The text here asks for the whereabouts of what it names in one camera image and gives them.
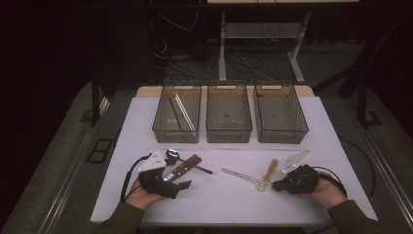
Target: knife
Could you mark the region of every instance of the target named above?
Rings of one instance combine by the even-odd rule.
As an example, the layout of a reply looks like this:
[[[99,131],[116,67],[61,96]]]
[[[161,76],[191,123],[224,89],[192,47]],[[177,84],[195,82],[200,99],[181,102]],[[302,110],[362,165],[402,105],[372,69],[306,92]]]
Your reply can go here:
[[[192,164],[192,165],[197,165],[203,161],[198,155],[194,154],[192,155],[186,162]],[[175,168],[171,173],[168,175],[164,176],[164,181],[173,181],[182,175],[186,174],[189,170],[193,168],[193,166],[187,164],[186,162],[182,163],[179,165],[177,168]]]

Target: dark green sleeve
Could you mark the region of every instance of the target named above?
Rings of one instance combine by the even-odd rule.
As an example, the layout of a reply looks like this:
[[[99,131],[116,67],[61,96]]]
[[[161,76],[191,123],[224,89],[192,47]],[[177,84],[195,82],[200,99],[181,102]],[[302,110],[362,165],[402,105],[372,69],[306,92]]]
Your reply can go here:
[[[328,211],[334,224],[343,234],[391,234],[378,221],[368,218],[357,206],[349,200]]]
[[[119,203],[115,212],[92,230],[91,234],[134,234],[145,211],[127,203]]]

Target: gray transparent basket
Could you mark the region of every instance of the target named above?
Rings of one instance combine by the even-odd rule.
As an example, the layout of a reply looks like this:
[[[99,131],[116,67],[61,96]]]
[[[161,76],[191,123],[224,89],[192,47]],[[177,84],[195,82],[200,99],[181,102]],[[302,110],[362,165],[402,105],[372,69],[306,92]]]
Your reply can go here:
[[[209,81],[206,139],[209,143],[248,143],[252,123],[244,81]]]
[[[255,81],[258,141],[299,144],[309,131],[292,82]]]
[[[157,142],[199,142],[201,85],[191,81],[164,83],[152,126]]]

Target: table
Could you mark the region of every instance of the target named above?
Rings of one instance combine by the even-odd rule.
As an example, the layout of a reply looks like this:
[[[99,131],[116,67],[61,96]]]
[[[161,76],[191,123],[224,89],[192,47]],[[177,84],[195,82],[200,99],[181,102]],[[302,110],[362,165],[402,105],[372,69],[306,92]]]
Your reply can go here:
[[[176,181],[192,179],[187,190],[176,199],[166,199],[150,207],[141,225],[145,226],[318,226],[331,224],[322,207],[313,201],[291,196],[286,192],[267,189],[259,192],[254,182],[221,172],[222,168],[248,176],[263,176],[272,161],[280,161],[272,180],[282,179],[284,157],[312,149],[305,164],[321,166],[337,174],[346,186],[350,199],[356,200],[370,218],[377,219],[357,176],[341,147],[340,141],[318,97],[308,87],[297,87],[297,94],[310,131],[301,144],[259,143],[255,127],[249,143],[210,144],[205,130],[206,89],[200,114],[200,142],[197,144],[158,143],[152,132],[152,123],[159,102],[161,87],[142,87],[131,102],[124,127],[112,156],[99,196],[92,222],[102,222],[116,208],[126,172],[141,156],[156,149],[174,148],[186,159],[197,153],[203,161],[201,167],[213,171],[212,175],[191,170]],[[254,116],[252,99],[249,99]],[[167,167],[165,174],[174,168]]]
[[[207,0],[209,4],[289,4],[289,3],[351,3],[358,0]],[[220,57],[219,57],[219,79],[226,80],[225,66],[225,39],[226,38],[294,38],[295,45],[290,52],[287,52],[288,61],[294,72],[298,83],[304,83],[305,79],[301,68],[298,65],[297,56],[307,26],[310,20],[311,11],[307,11],[301,22],[284,23],[228,23],[225,20],[225,12],[221,16],[221,35],[220,35]]]

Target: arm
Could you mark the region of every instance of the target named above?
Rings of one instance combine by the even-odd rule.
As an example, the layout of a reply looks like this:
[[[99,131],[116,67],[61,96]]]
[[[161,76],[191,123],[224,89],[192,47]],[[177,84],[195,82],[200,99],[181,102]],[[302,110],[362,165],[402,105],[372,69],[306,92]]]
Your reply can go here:
[[[120,202],[109,219],[94,228],[91,234],[134,234],[145,214],[145,210],[164,196],[151,194],[140,187],[138,179],[133,183],[125,203]]]
[[[312,194],[301,195],[320,203],[340,233],[343,234],[391,234],[378,221],[368,218],[353,200],[347,197],[332,182],[319,179]]]

